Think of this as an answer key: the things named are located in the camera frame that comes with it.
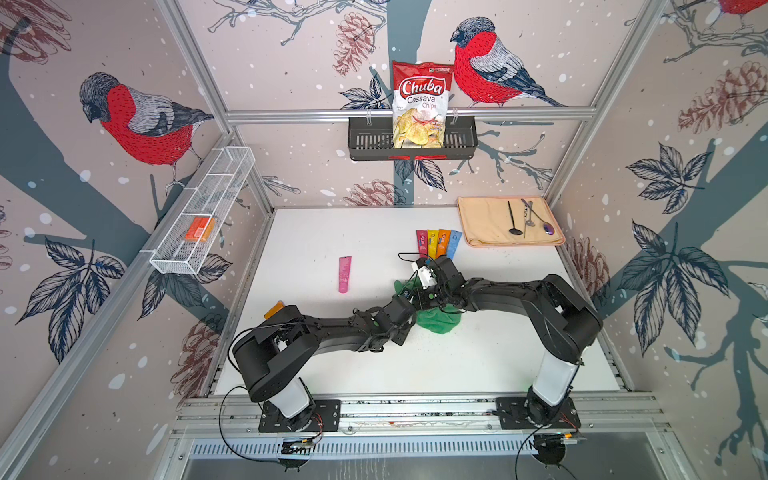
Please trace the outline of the green cleaning cloth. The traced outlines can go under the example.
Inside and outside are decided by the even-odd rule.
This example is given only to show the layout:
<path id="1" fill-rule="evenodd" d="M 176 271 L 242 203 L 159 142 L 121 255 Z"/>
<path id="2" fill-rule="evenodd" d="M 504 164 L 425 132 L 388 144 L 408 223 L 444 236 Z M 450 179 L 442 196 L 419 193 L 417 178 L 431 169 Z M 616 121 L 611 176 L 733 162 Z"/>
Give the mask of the green cleaning cloth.
<path id="1" fill-rule="evenodd" d="M 422 294 L 422 288 L 418 278 L 409 279 L 406 282 L 396 280 L 394 289 L 397 295 L 403 295 L 406 291 L 412 294 Z M 463 310 L 452 305 L 442 307 L 427 307 L 424 303 L 417 303 L 414 314 L 415 323 L 435 334 L 447 334 L 461 321 Z"/>

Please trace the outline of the magenta toothpaste tube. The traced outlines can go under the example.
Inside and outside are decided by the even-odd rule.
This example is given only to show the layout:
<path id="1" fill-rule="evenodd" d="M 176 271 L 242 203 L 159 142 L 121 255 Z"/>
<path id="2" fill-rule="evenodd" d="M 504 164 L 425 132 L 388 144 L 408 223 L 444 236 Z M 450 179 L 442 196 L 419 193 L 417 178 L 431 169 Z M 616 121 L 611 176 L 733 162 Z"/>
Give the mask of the magenta toothpaste tube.
<path id="1" fill-rule="evenodd" d="M 351 256 L 342 256 L 338 262 L 338 292 L 346 294 L 349 289 L 349 281 L 351 274 Z"/>

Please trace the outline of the white toothpaste tube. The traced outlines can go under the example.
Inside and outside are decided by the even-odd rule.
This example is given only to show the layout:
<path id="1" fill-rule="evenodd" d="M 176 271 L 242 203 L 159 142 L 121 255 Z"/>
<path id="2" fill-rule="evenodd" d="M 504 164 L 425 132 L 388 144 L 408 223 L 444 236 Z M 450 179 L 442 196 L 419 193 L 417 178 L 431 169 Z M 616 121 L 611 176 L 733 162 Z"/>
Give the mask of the white toothpaste tube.
<path id="1" fill-rule="evenodd" d="M 416 274 L 422 289 L 429 289 L 437 285 L 437 281 L 431 268 L 427 266 L 420 267 L 416 271 Z"/>

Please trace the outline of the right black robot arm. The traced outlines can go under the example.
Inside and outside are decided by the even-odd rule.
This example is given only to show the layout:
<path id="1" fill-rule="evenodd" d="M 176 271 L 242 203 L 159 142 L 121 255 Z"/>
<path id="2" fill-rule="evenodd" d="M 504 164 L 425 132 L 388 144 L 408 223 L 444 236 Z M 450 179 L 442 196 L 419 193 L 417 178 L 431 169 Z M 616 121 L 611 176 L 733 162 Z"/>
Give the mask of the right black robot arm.
<path id="1" fill-rule="evenodd" d="M 530 320 L 545 354 L 527 391 L 527 416 L 537 426 L 556 420 L 569 399 L 584 350 L 603 328 L 594 308 L 556 274 L 528 282 L 465 279 L 446 256 L 419 258 L 412 268 L 421 288 L 412 303 L 422 310 L 450 306 L 464 312 L 524 315 Z"/>

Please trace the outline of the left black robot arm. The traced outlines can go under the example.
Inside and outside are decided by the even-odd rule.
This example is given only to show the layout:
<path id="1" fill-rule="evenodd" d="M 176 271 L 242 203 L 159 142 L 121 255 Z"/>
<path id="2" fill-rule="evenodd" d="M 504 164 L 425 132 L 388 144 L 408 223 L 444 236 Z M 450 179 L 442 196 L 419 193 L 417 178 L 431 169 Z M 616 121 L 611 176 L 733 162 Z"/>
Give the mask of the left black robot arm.
<path id="1" fill-rule="evenodd" d="M 383 307 L 356 310 L 344 318 L 317 318 L 295 305 L 282 306 L 234 341 L 231 358 L 250 400 L 271 404 L 299 428 L 316 410 L 299 378 L 312 357 L 336 351 L 381 353 L 389 342 L 401 346 L 415 315 L 411 301 L 398 295 Z"/>

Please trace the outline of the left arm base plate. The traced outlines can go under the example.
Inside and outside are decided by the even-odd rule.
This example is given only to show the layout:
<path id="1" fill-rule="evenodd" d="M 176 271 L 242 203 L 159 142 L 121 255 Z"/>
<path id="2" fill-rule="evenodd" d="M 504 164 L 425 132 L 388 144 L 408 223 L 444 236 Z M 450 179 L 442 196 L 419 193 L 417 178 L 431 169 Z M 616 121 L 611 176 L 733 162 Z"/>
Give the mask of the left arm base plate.
<path id="1" fill-rule="evenodd" d="M 312 400 L 307 408 L 292 418 L 285 417 L 270 401 L 263 404 L 258 431 L 260 433 L 320 433 L 337 432 L 341 401 Z"/>

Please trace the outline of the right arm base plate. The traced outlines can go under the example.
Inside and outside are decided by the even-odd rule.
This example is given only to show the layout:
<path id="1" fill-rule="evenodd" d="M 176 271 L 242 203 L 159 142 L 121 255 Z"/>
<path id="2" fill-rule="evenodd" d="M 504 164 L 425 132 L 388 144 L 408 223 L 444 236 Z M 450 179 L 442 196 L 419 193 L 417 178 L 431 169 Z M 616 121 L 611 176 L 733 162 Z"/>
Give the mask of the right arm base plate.
<path id="1" fill-rule="evenodd" d="M 566 397 L 557 406 L 550 406 L 546 402 L 519 395 L 497 397 L 494 413 L 499 418 L 503 430 L 527 430 L 538 427 L 560 430 L 581 428 L 581 420 L 570 397 Z"/>

